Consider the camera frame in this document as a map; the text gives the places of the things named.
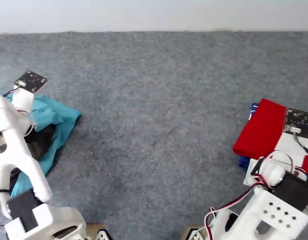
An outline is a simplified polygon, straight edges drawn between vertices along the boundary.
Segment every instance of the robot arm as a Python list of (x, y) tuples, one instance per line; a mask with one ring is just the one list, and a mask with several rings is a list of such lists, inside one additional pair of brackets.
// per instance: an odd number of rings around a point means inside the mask
[[(29, 177), (33, 186), (12, 199), (8, 192), (0, 192), (0, 210), (11, 219), (5, 230), (9, 240), (91, 240), (78, 210), (46, 204), (52, 198), (51, 189), (24, 140), (34, 123), (20, 112), (31, 111), (34, 93), (46, 81), (28, 71), (14, 83), (11, 102), (0, 96), (0, 190), (9, 189), (10, 173), (16, 167)], [(99, 231), (96, 239), (106, 237), (104, 231)]]
[[(244, 183), (251, 186), (257, 180), (258, 170), (270, 188), (256, 186), (254, 195), (228, 231), (231, 211), (220, 210), (212, 221), (213, 240), (292, 240), (308, 224), (308, 182), (293, 174), (291, 165), (281, 164), (281, 159), (251, 160)], [(265, 222), (270, 229), (259, 234), (257, 227)]]
[[(19, 89), (17, 92), (20, 97), (26, 90)], [(27, 103), (33, 100), (33, 94), (30, 94), (23, 98)], [(28, 111), (31, 105), (28, 104), (23, 109)], [(14, 104), (0, 96), (0, 147), (2, 144), (6, 145), (4, 151), (0, 150), (0, 190), (9, 189), (10, 172), (17, 167), (28, 175), (36, 197), (42, 202), (47, 202), (52, 197), (51, 189), (38, 162), (32, 158), (23, 137), (32, 123), (17, 110)], [(0, 209), (7, 218), (10, 218), (7, 208), (9, 198), (8, 193), (0, 192)]]

